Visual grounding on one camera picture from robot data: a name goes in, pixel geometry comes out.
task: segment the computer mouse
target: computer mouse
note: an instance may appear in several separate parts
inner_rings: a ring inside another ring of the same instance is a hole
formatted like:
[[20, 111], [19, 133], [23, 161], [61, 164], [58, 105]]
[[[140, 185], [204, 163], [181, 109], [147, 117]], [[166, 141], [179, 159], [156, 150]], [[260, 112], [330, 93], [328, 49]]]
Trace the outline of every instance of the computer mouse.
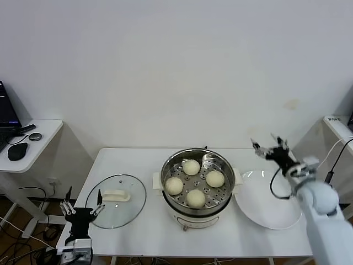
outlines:
[[9, 159], [11, 161], [20, 160], [26, 154], [27, 147], [28, 147], [28, 144], [26, 142], [23, 144], [17, 144], [17, 145], [11, 146], [7, 151]]
[[37, 142], [42, 139], [42, 135], [39, 132], [34, 132], [28, 136], [28, 139]]

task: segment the wooden floor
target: wooden floor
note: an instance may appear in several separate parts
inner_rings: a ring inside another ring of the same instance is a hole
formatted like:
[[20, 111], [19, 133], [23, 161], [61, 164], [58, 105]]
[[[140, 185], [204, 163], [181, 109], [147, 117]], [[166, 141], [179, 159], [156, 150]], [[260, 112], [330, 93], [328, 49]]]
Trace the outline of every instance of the wooden floor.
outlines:
[[[11, 207], [12, 203], [6, 199], [0, 199], [0, 216], [4, 217], [7, 210]], [[51, 215], [61, 215], [61, 211], [60, 211], [60, 207], [58, 203], [50, 203], [50, 205], [48, 206], [48, 208], [46, 209], [46, 213], [47, 214], [51, 214]], [[20, 207], [17, 207], [15, 212], [13, 213], [10, 221], [17, 227], [23, 229], [26, 224], [28, 223], [28, 221], [30, 220], [30, 215], [23, 210]], [[44, 228], [46, 227], [46, 224], [38, 224], [38, 226], [36, 227], [36, 230], [34, 232], [34, 234], [37, 234], [41, 231], [44, 230]], [[0, 231], [0, 265], [1, 264], [5, 264], [5, 261], [7, 261], [8, 259], [13, 258], [14, 256], [14, 246], [11, 247], [6, 253], [4, 253], [4, 251], [7, 250], [8, 247], [11, 246], [11, 244], [15, 243], [17, 241], [17, 238], [20, 236], [19, 231], [17, 231], [15, 228], [6, 225], [5, 230], [8, 234], [12, 235], [15, 238], [11, 238], [8, 235], [6, 235], [3, 231]], [[42, 238], [42, 234], [38, 234], [36, 236], [37, 238], [43, 240]], [[56, 246], [56, 242], [58, 241], [58, 238], [56, 238], [55, 240], [48, 242], [49, 245], [55, 247]], [[30, 245], [32, 247], [32, 249], [37, 249], [37, 248], [41, 248], [44, 247], [44, 244], [42, 244], [41, 242], [38, 242], [34, 239], [19, 239], [18, 242], [20, 243], [27, 243], [28, 245]], [[19, 249], [19, 251], [16, 253], [16, 257], [19, 257], [22, 254], [25, 254], [27, 252], [30, 251], [30, 247], [29, 246], [21, 246], [18, 245], [17, 249]], [[100, 257], [100, 259], [103, 261], [103, 264], [110, 264], [111, 261], [111, 257]], [[267, 258], [248, 258], [248, 259], [234, 259], [231, 261], [226, 261], [227, 259], [220, 259], [220, 261], [225, 260], [223, 263], [224, 265], [269, 265], [269, 261]], [[285, 261], [287, 261], [287, 258], [276, 258], [274, 259], [275, 261], [275, 265], [283, 265]], [[171, 264], [171, 265], [203, 265], [205, 263], [211, 263], [213, 264], [213, 259], [209, 259], [209, 258], [166, 258], [166, 261]], [[130, 260], [129, 257], [119, 257], [117, 259], [117, 263], [119, 265], [151, 265], [152, 263], [152, 258], [141, 258], [141, 260], [139, 260], [138, 258], [133, 258], [132, 260]], [[30, 256], [25, 256], [24, 258], [18, 260], [18, 262], [16, 263], [16, 265], [29, 265], [31, 264], [30, 262]], [[159, 261], [158, 262], [159, 265], [166, 265], [165, 261]], [[314, 265], [314, 262], [309, 262], [307, 263], [308, 265]]]

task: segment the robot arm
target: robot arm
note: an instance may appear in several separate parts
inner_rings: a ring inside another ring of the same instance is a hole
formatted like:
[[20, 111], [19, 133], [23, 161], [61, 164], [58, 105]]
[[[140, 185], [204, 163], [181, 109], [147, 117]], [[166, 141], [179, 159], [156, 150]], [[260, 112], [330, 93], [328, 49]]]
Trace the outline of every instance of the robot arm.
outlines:
[[278, 146], [261, 147], [252, 140], [255, 153], [274, 160], [289, 181], [307, 220], [307, 235], [317, 265], [353, 264], [353, 228], [339, 207], [337, 192], [316, 180], [316, 163], [299, 163], [289, 155], [286, 141], [274, 137]]
[[65, 200], [60, 202], [60, 208], [65, 220], [71, 223], [70, 236], [65, 240], [63, 254], [61, 255], [61, 265], [67, 264], [92, 264], [93, 250], [92, 239], [88, 235], [89, 223], [93, 222], [98, 214], [104, 209], [102, 196], [98, 191], [97, 207], [74, 208], [69, 202], [71, 189], [66, 194]]

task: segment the laptop screen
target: laptop screen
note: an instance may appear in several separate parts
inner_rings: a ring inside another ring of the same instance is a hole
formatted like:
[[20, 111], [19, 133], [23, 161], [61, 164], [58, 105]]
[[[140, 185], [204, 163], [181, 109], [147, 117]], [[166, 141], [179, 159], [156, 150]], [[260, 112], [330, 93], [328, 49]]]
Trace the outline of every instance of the laptop screen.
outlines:
[[0, 81], [0, 127], [21, 127], [3, 83]]

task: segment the steamer basket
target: steamer basket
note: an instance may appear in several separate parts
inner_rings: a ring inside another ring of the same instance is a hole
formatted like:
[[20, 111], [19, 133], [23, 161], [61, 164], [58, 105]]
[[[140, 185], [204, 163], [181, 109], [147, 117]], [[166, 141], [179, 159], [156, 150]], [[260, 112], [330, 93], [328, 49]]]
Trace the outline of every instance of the steamer basket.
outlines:
[[[200, 164], [200, 171], [189, 176], [183, 172], [182, 162], [193, 159]], [[220, 171], [224, 175], [224, 185], [212, 188], [206, 183], [206, 175], [213, 170]], [[163, 192], [168, 204], [190, 217], [206, 217], [219, 213], [229, 203], [235, 185], [235, 176], [232, 166], [221, 155], [200, 148], [181, 150], [172, 155], [164, 163], [161, 171], [161, 184], [165, 190], [165, 182], [168, 178], [178, 177], [183, 181], [183, 191], [178, 195], [169, 195]], [[206, 196], [203, 208], [191, 208], [186, 203], [186, 195], [193, 189], [198, 189]]]

